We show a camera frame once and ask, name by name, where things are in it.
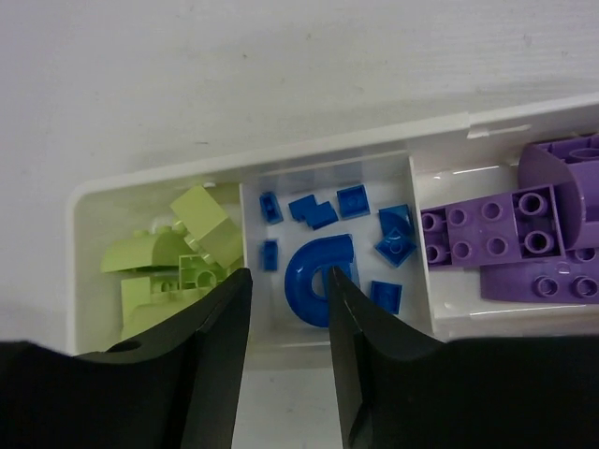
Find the purple lego plate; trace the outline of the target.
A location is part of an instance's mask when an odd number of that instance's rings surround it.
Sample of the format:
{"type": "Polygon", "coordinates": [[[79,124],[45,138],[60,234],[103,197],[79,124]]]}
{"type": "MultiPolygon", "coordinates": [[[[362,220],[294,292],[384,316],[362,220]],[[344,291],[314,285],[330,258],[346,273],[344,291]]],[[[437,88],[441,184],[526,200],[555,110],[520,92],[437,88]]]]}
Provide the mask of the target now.
{"type": "Polygon", "coordinates": [[[479,268],[563,257],[554,187],[481,196],[420,212],[430,268],[479,268]]]}

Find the purple rounded lego brick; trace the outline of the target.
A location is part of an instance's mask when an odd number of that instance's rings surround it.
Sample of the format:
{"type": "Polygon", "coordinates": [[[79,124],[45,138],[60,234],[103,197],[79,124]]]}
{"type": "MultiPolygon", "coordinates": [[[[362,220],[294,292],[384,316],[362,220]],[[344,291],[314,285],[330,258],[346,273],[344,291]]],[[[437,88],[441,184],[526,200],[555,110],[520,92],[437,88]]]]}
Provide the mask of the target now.
{"type": "Polygon", "coordinates": [[[527,145],[518,165],[519,188],[551,184],[564,247],[598,246],[598,136],[527,145]]]}

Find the green square lego brick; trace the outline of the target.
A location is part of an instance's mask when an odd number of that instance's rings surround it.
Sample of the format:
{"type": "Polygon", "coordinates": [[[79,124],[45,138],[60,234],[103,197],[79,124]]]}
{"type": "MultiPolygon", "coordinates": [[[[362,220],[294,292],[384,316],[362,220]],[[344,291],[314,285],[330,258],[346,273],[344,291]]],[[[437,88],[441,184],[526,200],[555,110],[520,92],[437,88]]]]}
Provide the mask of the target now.
{"type": "Polygon", "coordinates": [[[217,263],[208,263],[201,255],[188,254],[179,258],[179,286],[185,289],[214,287],[223,282],[233,267],[222,268],[217,263]]]}

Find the blue arch lego piece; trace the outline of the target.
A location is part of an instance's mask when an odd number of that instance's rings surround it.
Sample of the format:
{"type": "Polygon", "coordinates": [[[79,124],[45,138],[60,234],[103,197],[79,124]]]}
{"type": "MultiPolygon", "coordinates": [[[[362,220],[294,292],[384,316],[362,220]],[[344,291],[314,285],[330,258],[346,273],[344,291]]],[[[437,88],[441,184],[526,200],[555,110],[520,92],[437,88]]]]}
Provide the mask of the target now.
{"type": "Polygon", "coordinates": [[[340,268],[360,286],[358,265],[350,234],[313,239],[291,257],[285,270],[286,301],[300,320],[311,326],[329,326],[327,272],[340,268]]]}

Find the purple sloped lego brick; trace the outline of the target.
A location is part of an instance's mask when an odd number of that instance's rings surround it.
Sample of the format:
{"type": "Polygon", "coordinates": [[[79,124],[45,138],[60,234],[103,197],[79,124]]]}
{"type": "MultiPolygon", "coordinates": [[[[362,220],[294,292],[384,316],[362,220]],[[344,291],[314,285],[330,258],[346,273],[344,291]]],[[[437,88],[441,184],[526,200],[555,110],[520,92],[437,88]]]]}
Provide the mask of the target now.
{"type": "Polygon", "coordinates": [[[489,300],[596,304],[598,250],[568,251],[544,262],[486,266],[480,269],[481,297],[489,300]]]}

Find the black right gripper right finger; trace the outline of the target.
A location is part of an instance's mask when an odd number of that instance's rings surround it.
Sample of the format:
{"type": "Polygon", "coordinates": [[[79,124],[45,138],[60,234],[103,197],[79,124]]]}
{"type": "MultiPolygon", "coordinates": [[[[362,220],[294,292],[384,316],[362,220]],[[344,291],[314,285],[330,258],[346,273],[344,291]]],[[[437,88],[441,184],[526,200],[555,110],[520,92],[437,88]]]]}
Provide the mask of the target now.
{"type": "Polygon", "coordinates": [[[443,342],[328,273],[329,339],[346,448],[594,448],[598,339],[443,342]]]}

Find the green sloped lego brick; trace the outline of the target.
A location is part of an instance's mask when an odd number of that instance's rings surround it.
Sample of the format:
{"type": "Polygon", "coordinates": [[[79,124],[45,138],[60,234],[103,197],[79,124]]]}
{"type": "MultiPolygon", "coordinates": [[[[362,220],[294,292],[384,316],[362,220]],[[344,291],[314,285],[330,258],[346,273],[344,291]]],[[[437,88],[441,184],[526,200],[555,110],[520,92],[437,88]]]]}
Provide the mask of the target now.
{"type": "Polygon", "coordinates": [[[174,276],[144,276],[121,281],[123,328],[127,340],[204,298],[210,287],[182,288],[174,276]]]}

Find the green two-stud lego brick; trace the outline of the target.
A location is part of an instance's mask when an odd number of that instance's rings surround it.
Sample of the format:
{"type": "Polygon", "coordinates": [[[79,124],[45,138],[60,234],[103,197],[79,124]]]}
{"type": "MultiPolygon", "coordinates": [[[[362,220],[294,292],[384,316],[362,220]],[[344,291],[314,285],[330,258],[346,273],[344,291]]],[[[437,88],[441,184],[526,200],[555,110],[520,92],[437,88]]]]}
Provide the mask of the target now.
{"type": "Polygon", "coordinates": [[[169,225],[137,230],[131,237],[113,242],[105,251],[100,270],[103,273],[176,268],[183,255],[193,254],[183,235],[169,225]]]}

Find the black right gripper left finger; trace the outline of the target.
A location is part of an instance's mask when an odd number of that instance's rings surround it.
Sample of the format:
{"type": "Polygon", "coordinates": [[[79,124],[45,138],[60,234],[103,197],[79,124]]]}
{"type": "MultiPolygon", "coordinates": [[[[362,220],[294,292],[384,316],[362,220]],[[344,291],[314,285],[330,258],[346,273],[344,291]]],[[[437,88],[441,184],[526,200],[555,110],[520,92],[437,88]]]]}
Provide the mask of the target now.
{"type": "Polygon", "coordinates": [[[107,351],[1,345],[5,448],[228,448],[248,341],[252,276],[107,351]]]}

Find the small blue lego piece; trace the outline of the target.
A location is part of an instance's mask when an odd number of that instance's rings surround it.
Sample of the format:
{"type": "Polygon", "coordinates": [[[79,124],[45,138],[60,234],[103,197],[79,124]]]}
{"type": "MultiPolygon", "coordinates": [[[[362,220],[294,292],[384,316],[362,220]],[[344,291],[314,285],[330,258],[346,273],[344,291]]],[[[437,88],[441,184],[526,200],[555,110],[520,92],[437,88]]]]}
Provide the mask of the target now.
{"type": "Polygon", "coordinates": [[[344,220],[371,213],[365,186],[359,184],[336,192],[340,215],[344,220]]]}

